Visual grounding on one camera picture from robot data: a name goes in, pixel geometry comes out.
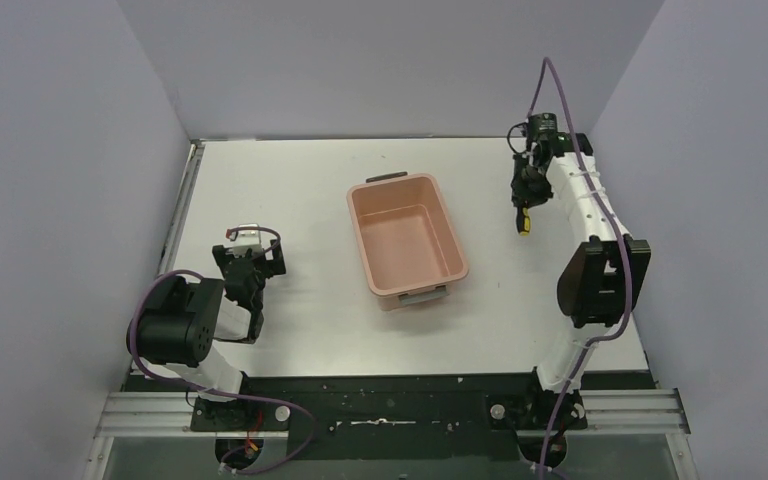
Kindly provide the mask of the left side aluminium rail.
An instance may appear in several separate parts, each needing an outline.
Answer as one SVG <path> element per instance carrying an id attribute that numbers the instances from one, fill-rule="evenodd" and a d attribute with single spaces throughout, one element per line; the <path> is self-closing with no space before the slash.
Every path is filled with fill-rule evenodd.
<path id="1" fill-rule="evenodd" d="M 174 266 L 204 151 L 205 145 L 203 140 L 193 140 L 191 142 L 191 151 L 186 161 L 173 215 L 161 250 L 157 269 L 158 275 L 170 271 Z"/>

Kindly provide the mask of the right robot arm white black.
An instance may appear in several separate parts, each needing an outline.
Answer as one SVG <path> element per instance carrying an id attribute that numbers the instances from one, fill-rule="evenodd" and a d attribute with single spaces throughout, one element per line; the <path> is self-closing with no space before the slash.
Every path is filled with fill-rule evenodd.
<path id="1" fill-rule="evenodd" d="M 518 429 L 553 430 L 583 419 L 578 390 L 584 368 L 600 344 L 628 327 L 652 252 L 618 219 L 585 135 L 560 131 L 552 113 L 532 114 L 518 127 L 525 147 L 513 153 L 517 231 L 528 234 L 531 209 L 555 199 L 577 246 L 557 281 L 560 333 L 534 368 L 524 397 L 507 405 L 505 420 Z"/>

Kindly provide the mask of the black yellow screwdriver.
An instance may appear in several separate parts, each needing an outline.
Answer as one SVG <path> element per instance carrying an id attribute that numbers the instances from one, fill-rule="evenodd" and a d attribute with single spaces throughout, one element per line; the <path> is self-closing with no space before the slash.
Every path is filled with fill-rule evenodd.
<path id="1" fill-rule="evenodd" d="M 519 207 L 516 213 L 516 229 L 520 236 L 528 236 L 531 232 L 531 217 L 527 207 Z"/>

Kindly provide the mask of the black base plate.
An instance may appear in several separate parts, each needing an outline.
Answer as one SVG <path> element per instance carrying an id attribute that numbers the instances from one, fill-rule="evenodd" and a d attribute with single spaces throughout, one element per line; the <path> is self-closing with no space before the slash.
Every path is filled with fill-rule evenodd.
<path id="1" fill-rule="evenodd" d="M 546 462 L 555 466 L 568 434 L 594 424 L 595 404 L 584 392 L 655 386 L 643 372 L 587 373 L 578 390 L 583 419 L 553 430 L 518 429 L 506 422 L 506 407 L 524 397 L 531 374 L 247 378 L 245 399 L 225 403 L 141 375 L 122 389 L 184 394 L 188 429 L 218 434 L 217 461 L 243 472 L 264 459 L 269 433 L 288 442 L 278 459 L 296 460 L 537 461 L 547 440 Z"/>

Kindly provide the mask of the pink plastic bin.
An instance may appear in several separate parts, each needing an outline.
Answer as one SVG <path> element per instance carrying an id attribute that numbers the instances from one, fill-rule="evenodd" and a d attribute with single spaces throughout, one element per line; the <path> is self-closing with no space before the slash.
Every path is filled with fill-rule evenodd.
<path id="1" fill-rule="evenodd" d="M 437 180 L 394 172 L 347 192 L 370 292 L 392 311 L 446 297 L 470 266 Z"/>

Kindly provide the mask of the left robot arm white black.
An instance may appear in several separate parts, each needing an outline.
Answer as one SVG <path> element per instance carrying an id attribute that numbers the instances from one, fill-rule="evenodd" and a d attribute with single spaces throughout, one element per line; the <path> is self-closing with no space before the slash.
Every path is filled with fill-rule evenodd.
<path id="1" fill-rule="evenodd" d="M 252 423 L 256 403 L 244 394 L 247 376 L 216 349 L 218 342 L 255 343 L 261 334 L 269 279 L 287 272 L 282 242 L 261 240 L 262 228 L 232 229 L 211 255 L 219 277 L 170 271 L 149 288 L 126 333 L 139 369 L 158 379 L 152 366 L 172 371 L 170 381 L 216 402 L 216 415 L 231 429 Z"/>

